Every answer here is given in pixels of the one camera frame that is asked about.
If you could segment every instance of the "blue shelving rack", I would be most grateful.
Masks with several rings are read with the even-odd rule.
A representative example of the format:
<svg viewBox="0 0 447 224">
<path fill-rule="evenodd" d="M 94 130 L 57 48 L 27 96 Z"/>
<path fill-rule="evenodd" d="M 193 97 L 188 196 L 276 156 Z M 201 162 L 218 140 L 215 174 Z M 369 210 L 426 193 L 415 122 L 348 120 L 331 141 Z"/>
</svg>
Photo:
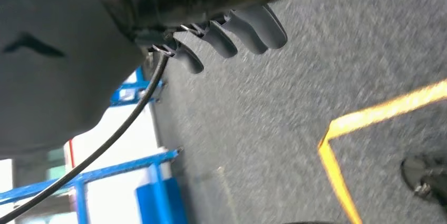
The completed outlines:
<svg viewBox="0 0 447 224">
<path fill-rule="evenodd" d="M 139 91 L 145 89 L 149 81 L 144 80 L 141 68 L 136 70 L 137 81 L 123 83 L 110 99 L 110 106 L 135 104 L 139 101 Z M 121 90 L 134 90 L 133 99 L 120 100 Z M 180 189 L 175 178 L 163 179 L 161 165 L 172 161 L 179 154 L 178 150 L 171 150 L 146 158 L 113 165 L 103 169 L 81 173 L 64 185 L 61 189 L 74 188 L 76 192 L 76 213 L 79 224 L 89 224 L 89 214 L 86 202 L 86 184 L 121 173 L 137 169 L 149 169 L 150 183 L 136 189 L 137 201 L 140 207 L 142 224 L 186 224 L 186 214 L 180 196 Z M 30 184 L 10 191 L 0 193 L 0 206 L 33 197 L 57 179 Z"/>
<path fill-rule="evenodd" d="M 135 71 L 137 75 L 137 81 L 134 83 L 123 83 L 112 95 L 110 98 L 110 107 L 116 107 L 116 106 L 123 106 L 123 105 L 129 105 L 129 104 L 136 104 L 140 100 L 140 91 L 144 90 L 148 87 L 149 81 L 146 81 L 143 76 L 143 69 L 141 67 L 138 67 L 138 69 Z M 164 83 L 163 80 L 160 80 L 157 85 L 157 91 L 155 92 L 154 96 L 152 97 L 149 102 L 155 102 L 158 98 L 156 97 L 161 89 L 163 88 Z M 123 100 L 120 98 L 120 91 L 122 90 L 132 90 L 132 99 L 126 99 Z"/>
</svg>

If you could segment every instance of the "gray fabric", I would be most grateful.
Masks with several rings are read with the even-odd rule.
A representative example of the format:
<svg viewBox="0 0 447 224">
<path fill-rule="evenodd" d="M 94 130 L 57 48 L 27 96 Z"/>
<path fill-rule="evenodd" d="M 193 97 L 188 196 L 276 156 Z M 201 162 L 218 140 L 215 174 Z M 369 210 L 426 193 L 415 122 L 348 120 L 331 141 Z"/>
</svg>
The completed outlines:
<svg viewBox="0 0 447 224">
<path fill-rule="evenodd" d="M 0 0 L 0 26 L 0 159 L 94 127 L 144 60 L 99 0 Z M 58 53 L 15 46 L 23 36 Z"/>
<path fill-rule="evenodd" d="M 447 78 L 446 0 L 284 0 L 281 50 L 224 60 L 179 38 L 205 65 L 169 62 L 156 105 L 160 137 L 185 147 L 176 164 L 191 223 L 347 223 L 317 155 L 331 119 Z M 335 140 L 364 223 L 445 223 L 399 175 L 408 153 L 447 147 L 447 103 Z"/>
</svg>

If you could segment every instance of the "white wall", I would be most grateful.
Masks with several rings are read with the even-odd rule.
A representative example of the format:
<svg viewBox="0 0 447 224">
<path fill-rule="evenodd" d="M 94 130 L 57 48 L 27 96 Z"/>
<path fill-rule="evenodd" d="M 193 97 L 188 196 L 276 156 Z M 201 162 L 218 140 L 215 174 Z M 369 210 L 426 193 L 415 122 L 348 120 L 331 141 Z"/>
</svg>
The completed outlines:
<svg viewBox="0 0 447 224">
<path fill-rule="evenodd" d="M 9 191 L 13 188 L 13 165 L 11 159 L 0 160 L 0 192 Z M 14 204 L 4 204 L 0 206 L 0 216 L 13 210 Z"/>
<path fill-rule="evenodd" d="M 94 129 L 75 137 L 72 141 L 74 163 L 83 161 L 108 139 L 134 107 L 135 105 L 126 105 L 109 108 Z M 149 107 L 146 106 L 124 135 L 85 171 L 128 162 L 158 152 L 152 116 Z M 148 183 L 146 169 L 89 183 L 87 199 L 91 224 L 140 224 L 135 189 L 146 183 Z"/>
</svg>

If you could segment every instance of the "blue metal bar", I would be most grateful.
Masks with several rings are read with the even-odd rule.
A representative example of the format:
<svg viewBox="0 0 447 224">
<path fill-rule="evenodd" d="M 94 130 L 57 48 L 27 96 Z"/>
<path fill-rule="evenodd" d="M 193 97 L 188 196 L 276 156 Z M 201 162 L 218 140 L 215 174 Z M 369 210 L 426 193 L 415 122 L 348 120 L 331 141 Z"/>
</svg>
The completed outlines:
<svg viewBox="0 0 447 224">
<path fill-rule="evenodd" d="M 123 83 L 121 86 L 117 89 L 117 91 L 120 90 L 134 90 L 134 89 L 146 89 L 149 85 L 149 81 L 139 81 L 134 83 Z M 162 87 L 163 81 L 160 80 L 157 84 L 157 87 Z"/>
<path fill-rule="evenodd" d="M 149 99 L 149 103 L 155 102 L 157 99 L 151 98 Z M 139 99 L 133 99 L 133 100 L 127 100 L 127 101 L 112 101 L 110 102 L 110 107 L 117 107 L 117 106 L 123 106 L 123 105 L 129 105 L 129 104 L 136 104 L 138 103 Z"/>
<path fill-rule="evenodd" d="M 144 75 L 143 75 L 143 68 L 138 67 L 137 70 L 135 70 L 135 74 L 137 75 L 137 82 L 144 81 Z"/>
<path fill-rule="evenodd" d="M 157 206 L 157 212 L 160 224 L 173 224 L 171 206 L 169 205 L 168 192 L 163 181 L 163 174 L 161 173 L 160 164 L 154 163 L 149 166 L 151 174 L 151 182 L 154 188 L 154 197 Z"/>
<path fill-rule="evenodd" d="M 128 171 L 148 167 L 153 163 L 163 163 L 168 160 L 174 159 L 178 155 L 177 150 L 152 155 L 150 157 L 145 157 L 141 159 L 137 159 L 130 162 L 121 163 L 118 165 L 110 166 L 103 169 L 98 169 L 86 173 L 79 174 L 76 176 L 73 180 L 68 182 L 66 185 L 64 185 L 62 188 L 69 188 L 74 186 L 74 183 L 77 181 L 82 181 L 83 183 L 88 183 L 94 180 L 98 180 L 101 178 L 110 177 L 116 174 L 125 173 Z M 54 183 L 57 179 L 40 182 L 31 184 L 29 186 L 23 186 L 19 188 L 12 189 L 10 191 L 6 191 L 3 193 L 0 193 L 0 200 L 2 199 L 17 199 L 23 197 L 31 197 L 33 195 L 36 195 L 40 191 L 44 190 L 46 187 Z M 0 205 L 5 204 L 5 200 L 0 201 Z"/>
<path fill-rule="evenodd" d="M 76 213 L 78 224 L 89 224 L 89 212 L 87 211 L 87 201 L 85 200 L 85 184 L 82 181 L 74 183 L 76 190 Z"/>
</svg>

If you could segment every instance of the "yellow floor marking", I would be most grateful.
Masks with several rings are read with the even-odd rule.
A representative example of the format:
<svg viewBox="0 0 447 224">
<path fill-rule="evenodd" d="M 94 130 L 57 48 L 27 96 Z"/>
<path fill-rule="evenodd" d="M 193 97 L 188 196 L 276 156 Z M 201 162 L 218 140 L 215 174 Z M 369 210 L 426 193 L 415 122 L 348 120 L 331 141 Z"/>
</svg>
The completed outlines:
<svg viewBox="0 0 447 224">
<path fill-rule="evenodd" d="M 394 116 L 414 111 L 442 99 L 447 99 L 447 79 L 384 103 L 349 113 L 330 122 L 326 135 L 318 144 L 318 154 L 332 188 L 352 224 L 362 224 L 362 219 L 346 187 L 340 166 L 329 145 L 329 141 Z"/>
</svg>

